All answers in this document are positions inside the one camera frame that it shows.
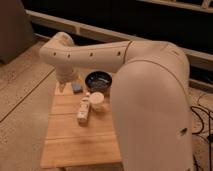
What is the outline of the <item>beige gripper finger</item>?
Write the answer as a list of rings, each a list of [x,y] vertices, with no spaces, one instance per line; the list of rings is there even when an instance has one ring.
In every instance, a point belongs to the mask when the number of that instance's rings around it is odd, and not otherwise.
[[[76,81],[81,81],[81,77],[79,73],[76,73]]]
[[[65,83],[59,83],[59,91],[62,93],[66,84]]]

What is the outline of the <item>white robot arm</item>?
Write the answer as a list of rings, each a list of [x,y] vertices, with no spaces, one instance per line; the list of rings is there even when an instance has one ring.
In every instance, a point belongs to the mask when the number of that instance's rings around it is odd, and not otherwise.
[[[76,67],[112,72],[110,107],[126,171],[193,171],[189,61],[166,41],[76,46],[65,32],[39,51],[64,84]]]

